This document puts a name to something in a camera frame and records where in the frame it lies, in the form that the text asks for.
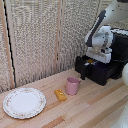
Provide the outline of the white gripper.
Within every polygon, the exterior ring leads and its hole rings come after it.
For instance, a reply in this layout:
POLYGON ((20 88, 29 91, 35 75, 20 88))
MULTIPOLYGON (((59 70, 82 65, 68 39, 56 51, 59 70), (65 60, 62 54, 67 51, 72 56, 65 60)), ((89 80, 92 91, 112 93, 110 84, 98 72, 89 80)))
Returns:
POLYGON ((110 48, 108 49, 100 49, 99 51, 95 51, 92 47, 87 49, 86 55, 92 59, 103 63, 109 63, 111 60, 111 52, 110 48))

